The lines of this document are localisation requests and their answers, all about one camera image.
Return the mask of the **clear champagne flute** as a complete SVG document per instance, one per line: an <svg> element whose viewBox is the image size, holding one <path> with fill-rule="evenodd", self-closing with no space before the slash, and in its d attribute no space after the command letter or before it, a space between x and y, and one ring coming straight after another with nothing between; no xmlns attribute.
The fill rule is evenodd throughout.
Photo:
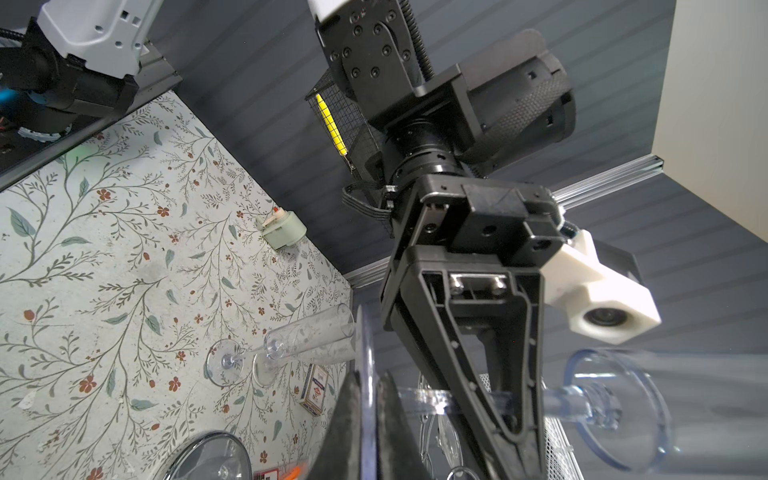
<svg viewBox="0 0 768 480"><path fill-rule="evenodd" d="M217 341L209 349L203 372L219 387L248 378L267 387L291 362L330 366L355 357L356 321L351 309L339 304L268 331L254 349L232 339Z"/></svg>

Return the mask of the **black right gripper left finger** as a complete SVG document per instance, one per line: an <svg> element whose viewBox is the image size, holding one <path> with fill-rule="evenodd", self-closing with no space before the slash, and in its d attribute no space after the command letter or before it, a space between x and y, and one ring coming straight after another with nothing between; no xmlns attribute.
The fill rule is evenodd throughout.
<svg viewBox="0 0 768 480"><path fill-rule="evenodd" d="M360 478L361 404L359 375L349 372L340 388L330 424L306 479Z"/></svg>

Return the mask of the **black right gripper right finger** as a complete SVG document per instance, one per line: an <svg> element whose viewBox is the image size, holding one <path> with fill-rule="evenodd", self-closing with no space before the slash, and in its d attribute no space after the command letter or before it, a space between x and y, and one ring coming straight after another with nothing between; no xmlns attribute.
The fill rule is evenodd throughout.
<svg viewBox="0 0 768 480"><path fill-rule="evenodd" d="M377 479L428 479L419 447L408 424L397 385L389 372L377 384Z"/></svg>

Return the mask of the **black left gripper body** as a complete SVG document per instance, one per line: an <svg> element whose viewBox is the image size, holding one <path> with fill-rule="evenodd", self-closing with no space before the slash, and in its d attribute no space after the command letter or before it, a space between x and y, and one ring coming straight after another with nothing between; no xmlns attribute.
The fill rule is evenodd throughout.
<svg viewBox="0 0 768 480"><path fill-rule="evenodd" d="M543 186L424 175L398 196L391 262L420 245L496 255L503 264L545 264L566 243L563 222L560 206Z"/></svg>

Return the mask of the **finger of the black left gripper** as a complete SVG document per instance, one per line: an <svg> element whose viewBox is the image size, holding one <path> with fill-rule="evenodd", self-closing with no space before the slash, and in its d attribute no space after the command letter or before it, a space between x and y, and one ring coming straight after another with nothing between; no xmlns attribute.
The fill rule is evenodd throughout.
<svg viewBox="0 0 768 480"><path fill-rule="evenodd" d="M407 248L385 282L385 329L432 388L453 395L464 457L486 479L546 476L543 293L536 267L442 246Z"/></svg>

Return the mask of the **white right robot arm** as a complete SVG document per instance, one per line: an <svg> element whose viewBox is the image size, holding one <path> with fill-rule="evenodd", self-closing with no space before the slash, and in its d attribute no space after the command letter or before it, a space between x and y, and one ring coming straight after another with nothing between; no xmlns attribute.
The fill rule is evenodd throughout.
<svg viewBox="0 0 768 480"><path fill-rule="evenodd" d="M347 280L154 68L157 1L50 1L1 34L1 475L165 477L197 441L300 478L354 355L251 371Z"/></svg>

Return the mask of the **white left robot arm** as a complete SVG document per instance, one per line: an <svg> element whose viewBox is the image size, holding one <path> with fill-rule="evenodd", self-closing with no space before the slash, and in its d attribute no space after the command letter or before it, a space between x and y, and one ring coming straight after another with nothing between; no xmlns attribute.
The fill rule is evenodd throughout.
<svg viewBox="0 0 768 480"><path fill-rule="evenodd" d="M545 478L542 270L564 216L549 189L490 173L572 133L562 65L526 30L435 73L407 2L309 9L334 82L384 137L372 213L395 238L385 328L456 399L482 475Z"/></svg>

